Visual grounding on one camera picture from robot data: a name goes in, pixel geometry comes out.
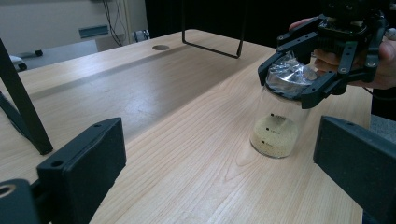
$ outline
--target jar lid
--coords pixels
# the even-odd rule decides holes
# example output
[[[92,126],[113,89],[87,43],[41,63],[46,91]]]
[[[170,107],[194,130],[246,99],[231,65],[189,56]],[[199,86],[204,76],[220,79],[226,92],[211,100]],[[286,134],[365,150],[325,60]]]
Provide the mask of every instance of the jar lid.
[[[309,66],[299,63],[292,52],[274,62],[268,69],[265,86],[272,93],[292,101],[300,101],[301,93],[317,79]]]

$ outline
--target white sediment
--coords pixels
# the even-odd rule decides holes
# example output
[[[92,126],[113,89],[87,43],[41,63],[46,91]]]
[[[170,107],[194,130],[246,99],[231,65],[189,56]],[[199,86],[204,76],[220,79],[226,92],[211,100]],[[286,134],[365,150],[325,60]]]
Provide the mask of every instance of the white sediment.
[[[256,122],[250,142],[263,155],[283,158],[293,150],[297,136],[298,127],[292,120],[268,116]]]

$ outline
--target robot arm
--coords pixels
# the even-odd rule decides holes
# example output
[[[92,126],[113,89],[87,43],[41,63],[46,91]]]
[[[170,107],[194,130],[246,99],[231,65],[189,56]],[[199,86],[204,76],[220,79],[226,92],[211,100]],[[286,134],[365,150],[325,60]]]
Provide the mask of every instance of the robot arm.
[[[381,8],[389,6],[390,1],[321,0],[321,5],[323,14],[277,38],[276,53],[258,69],[263,86],[271,64],[290,50],[305,64],[309,63],[314,49],[341,55],[337,72],[327,72],[302,92],[303,109],[316,106],[330,94],[343,94],[348,82],[373,81],[379,45],[389,26]],[[352,69],[355,56],[362,50],[367,51],[364,66]]]

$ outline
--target floor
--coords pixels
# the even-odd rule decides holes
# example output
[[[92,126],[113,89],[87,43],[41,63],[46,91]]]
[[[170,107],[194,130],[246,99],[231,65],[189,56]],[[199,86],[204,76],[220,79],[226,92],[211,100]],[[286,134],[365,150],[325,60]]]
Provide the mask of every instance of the floor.
[[[148,38],[148,31],[136,32],[134,34],[134,42],[144,41]],[[37,57],[34,52],[23,53],[15,56],[21,57],[24,60],[27,65],[27,69],[34,69],[98,52],[94,40],[68,46],[60,46],[53,49],[42,49],[42,51],[43,55],[40,57]],[[370,130],[396,144],[396,121],[372,115]]]

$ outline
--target white wall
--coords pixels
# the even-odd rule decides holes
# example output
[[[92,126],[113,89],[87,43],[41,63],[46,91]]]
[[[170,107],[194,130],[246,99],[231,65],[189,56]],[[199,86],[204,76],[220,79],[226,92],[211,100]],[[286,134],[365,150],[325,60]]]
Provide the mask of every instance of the white wall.
[[[108,0],[112,22],[116,19],[117,2]],[[138,14],[134,12],[137,10],[142,13],[143,9],[132,9],[133,4],[129,8],[137,17]],[[120,4],[120,7],[121,19],[127,26],[124,4]],[[101,0],[0,0],[0,38],[9,54],[101,38],[81,39],[78,29],[103,24],[108,22]],[[120,22],[116,26],[116,33],[124,34]]]
[[[148,21],[146,17],[145,0],[127,0],[131,32],[147,30]]]

